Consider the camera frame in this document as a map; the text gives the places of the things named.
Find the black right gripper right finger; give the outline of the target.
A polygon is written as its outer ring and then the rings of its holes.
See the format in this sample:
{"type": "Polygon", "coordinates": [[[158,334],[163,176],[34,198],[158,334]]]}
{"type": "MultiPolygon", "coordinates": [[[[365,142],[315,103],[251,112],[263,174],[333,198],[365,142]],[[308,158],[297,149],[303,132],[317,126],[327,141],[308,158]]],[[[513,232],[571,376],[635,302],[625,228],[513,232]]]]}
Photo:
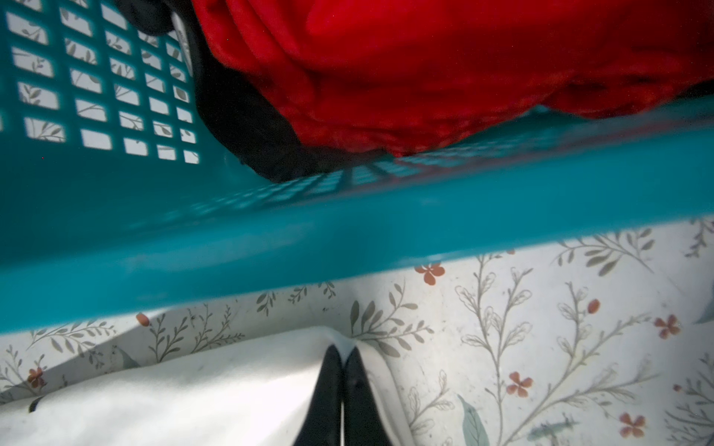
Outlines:
{"type": "Polygon", "coordinates": [[[357,348],[351,351],[343,368],[342,403],[346,446],[392,446],[357,348]]]}

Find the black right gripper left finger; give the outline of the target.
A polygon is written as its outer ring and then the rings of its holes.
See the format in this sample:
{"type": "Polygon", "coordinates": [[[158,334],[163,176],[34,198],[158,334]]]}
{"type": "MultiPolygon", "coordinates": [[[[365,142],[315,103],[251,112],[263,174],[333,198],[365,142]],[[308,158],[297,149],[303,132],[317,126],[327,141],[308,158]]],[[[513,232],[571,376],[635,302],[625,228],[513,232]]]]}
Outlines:
{"type": "Polygon", "coordinates": [[[343,365],[340,352],[331,346],[325,352],[309,410],[295,446],[339,446],[343,396],[343,365]]]}

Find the white t-shirt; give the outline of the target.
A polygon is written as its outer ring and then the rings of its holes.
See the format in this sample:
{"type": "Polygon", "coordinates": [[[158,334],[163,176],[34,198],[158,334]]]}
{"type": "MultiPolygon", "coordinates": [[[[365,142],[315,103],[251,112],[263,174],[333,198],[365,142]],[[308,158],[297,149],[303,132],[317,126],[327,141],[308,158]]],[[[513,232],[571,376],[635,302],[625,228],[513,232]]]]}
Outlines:
{"type": "Polygon", "coordinates": [[[382,355],[311,327],[104,375],[1,409],[5,445],[294,445],[325,352],[359,349],[392,445],[411,445],[382,355]]]}

